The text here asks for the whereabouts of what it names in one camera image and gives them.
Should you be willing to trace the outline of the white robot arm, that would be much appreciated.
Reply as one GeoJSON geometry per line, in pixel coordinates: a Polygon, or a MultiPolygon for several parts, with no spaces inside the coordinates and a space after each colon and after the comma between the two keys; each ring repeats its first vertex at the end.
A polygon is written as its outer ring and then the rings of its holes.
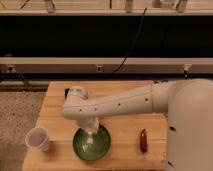
{"type": "Polygon", "coordinates": [[[213,81],[179,80],[145,85],[100,98],[72,87],[62,115],[85,130],[97,117],[168,115],[166,171],[213,171],[213,81]]]}

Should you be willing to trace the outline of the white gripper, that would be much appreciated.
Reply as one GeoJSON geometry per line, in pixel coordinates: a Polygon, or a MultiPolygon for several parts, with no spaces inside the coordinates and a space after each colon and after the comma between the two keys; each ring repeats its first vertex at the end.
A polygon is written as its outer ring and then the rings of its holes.
{"type": "Polygon", "coordinates": [[[98,133],[99,119],[98,118],[86,118],[78,122],[78,125],[86,133],[86,143],[93,144],[94,136],[98,133]]]}

